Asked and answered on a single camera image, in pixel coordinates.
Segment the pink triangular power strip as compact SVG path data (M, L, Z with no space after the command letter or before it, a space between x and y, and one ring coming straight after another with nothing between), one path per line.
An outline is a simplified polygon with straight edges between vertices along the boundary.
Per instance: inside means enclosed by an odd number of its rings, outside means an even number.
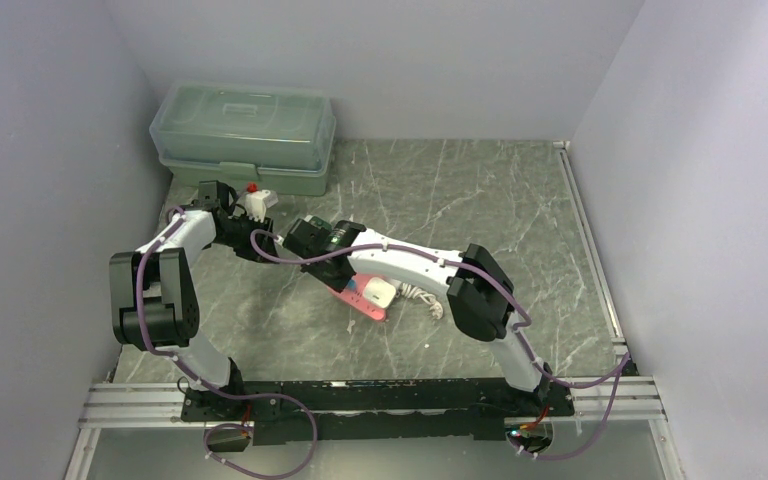
M347 289L346 287L342 291L336 291L329 289L329 292L335 296L338 300L349 305L353 309L367 316L376 322L384 322L387 319L386 310L382 310L374 307L362 296L362 288L357 283L357 289L355 291Z

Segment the white plug adapter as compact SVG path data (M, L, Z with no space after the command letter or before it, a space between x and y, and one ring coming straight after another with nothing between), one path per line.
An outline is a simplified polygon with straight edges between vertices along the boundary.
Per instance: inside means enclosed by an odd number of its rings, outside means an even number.
M374 307L386 310L397 297L397 288L381 277L371 277L363 289L362 296Z

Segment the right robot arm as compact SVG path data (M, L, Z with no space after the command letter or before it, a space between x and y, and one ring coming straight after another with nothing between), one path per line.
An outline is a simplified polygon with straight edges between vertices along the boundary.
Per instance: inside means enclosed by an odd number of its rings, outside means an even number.
M511 388L517 411L534 415L550 399L545 364L518 328L531 319L517 304L510 278L489 251L435 249L389 238L362 224L327 227L296 220L281 242L303 271L341 291L357 274L385 277L424 290L448 305L457 329L483 343Z

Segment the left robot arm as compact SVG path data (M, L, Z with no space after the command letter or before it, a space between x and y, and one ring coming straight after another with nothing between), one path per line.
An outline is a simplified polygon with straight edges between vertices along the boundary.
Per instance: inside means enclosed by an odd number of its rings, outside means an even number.
M171 208L152 240L109 262L116 340L173 364L191 391L209 392L208 407L224 420L245 411L248 394L235 362L200 331L191 269L213 245L243 260L268 262L277 251L267 212L277 202L273 190L249 185L237 192L221 181L203 181L193 200Z

